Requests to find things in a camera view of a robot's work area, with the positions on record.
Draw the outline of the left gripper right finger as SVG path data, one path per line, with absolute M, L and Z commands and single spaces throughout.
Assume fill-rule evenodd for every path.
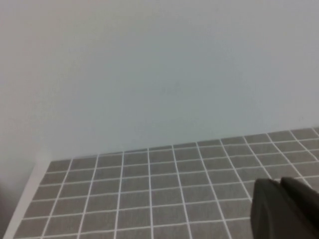
M 291 177 L 283 177 L 280 186 L 297 208 L 301 222 L 319 238 L 319 193 L 305 183 Z

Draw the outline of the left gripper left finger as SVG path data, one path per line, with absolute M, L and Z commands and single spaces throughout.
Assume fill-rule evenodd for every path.
M 307 222 L 277 181 L 257 179 L 250 214 L 255 239 L 305 239 Z

